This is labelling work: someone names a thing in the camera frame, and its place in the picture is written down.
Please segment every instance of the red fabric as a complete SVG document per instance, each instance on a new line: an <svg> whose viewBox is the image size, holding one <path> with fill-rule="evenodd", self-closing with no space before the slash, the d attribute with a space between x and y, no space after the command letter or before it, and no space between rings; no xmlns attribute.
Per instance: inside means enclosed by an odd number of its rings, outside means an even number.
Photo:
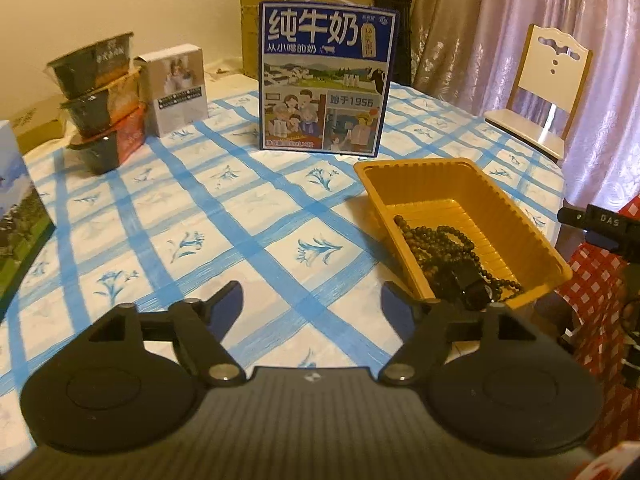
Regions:
<svg viewBox="0 0 640 480"><path fill-rule="evenodd" d="M640 196L620 210L640 219ZM616 299L620 269L626 262L609 251L583 243L569 261L574 276L557 292L580 319L575 359L603 385L602 416L587 446L602 454L623 440L640 440L640 392L622 386L620 368L624 331L620 325L622 304Z"/></svg>

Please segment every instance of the curtain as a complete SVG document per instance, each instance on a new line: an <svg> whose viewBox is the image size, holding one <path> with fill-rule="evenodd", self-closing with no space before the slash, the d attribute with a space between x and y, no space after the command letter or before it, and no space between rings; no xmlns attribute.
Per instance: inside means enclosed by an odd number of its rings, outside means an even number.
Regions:
<svg viewBox="0 0 640 480"><path fill-rule="evenodd" d="M640 191L639 16L640 0L413 0L414 87L475 115L504 108L529 24L571 34L593 60L565 142L566 198L618 210ZM523 91L514 104L538 124L549 108Z"/></svg>

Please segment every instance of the small white box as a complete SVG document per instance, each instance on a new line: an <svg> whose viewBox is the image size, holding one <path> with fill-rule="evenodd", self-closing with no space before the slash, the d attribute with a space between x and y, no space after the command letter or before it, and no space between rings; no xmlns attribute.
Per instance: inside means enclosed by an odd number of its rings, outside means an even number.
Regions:
<svg viewBox="0 0 640 480"><path fill-rule="evenodd" d="M202 49L182 44L138 56L140 98L148 105L147 127L163 136L194 121L206 119Z"/></svg>

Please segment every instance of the blue checkered tablecloth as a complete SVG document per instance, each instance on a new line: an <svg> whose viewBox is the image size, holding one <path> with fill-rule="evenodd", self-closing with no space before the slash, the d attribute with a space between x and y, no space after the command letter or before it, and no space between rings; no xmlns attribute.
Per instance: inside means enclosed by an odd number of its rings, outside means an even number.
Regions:
<svg viewBox="0 0 640 480"><path fill-rule="evenodd" d="M162 310L240 281L244 311L223 344L248 372L359 365L375 375L399 347L380 311L380 286L399 269L353 171L358 158L259 151L257 92L213 101L209 115L100 177L69 150L30 164L57 230L0 325L0 470L33 447L18 405L28 375L117 303ZM379 158L458 156L555 240L555 165L393 84ZM173 357L170 345L148 348Z"/></svg>

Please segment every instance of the chair backrest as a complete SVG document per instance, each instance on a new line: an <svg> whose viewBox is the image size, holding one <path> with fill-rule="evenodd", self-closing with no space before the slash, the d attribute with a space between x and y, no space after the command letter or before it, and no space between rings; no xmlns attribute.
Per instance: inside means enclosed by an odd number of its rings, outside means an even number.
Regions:
<svg viewBox="0 0 640 480"><path fill-rule="evenodd" d="M532 24L514 90L518 86L571 114L580 99L590 62L589 49L571 35Z"/></svg>

